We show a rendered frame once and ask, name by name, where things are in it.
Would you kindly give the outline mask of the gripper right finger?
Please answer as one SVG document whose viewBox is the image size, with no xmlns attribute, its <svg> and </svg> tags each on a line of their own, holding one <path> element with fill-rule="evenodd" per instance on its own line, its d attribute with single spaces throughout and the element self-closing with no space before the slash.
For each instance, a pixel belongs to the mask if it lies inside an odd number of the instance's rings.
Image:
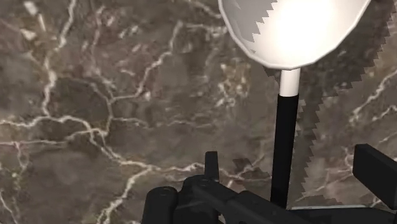
<svg viewBox="0 0 397 224">
<path fill-rule="evenodd" d="M 397 161 L 369 144 L 357 144 L 352 173 L 388 208 L 397 210 Z"/>
</svg>

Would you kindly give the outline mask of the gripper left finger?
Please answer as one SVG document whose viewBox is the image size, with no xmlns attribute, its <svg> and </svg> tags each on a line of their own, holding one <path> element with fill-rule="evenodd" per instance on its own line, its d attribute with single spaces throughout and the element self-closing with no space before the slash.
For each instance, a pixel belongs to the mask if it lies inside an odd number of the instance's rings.
<svg viewBox="0 0 397 224">
<path fill-rule="evenodd" d="M 205 153 L 204 174 L 147 193 L 142 224 L 290 224 L 285 210 L 251 192 L 236 193 L 219 183 L 218 153 Z"/>
</svg>

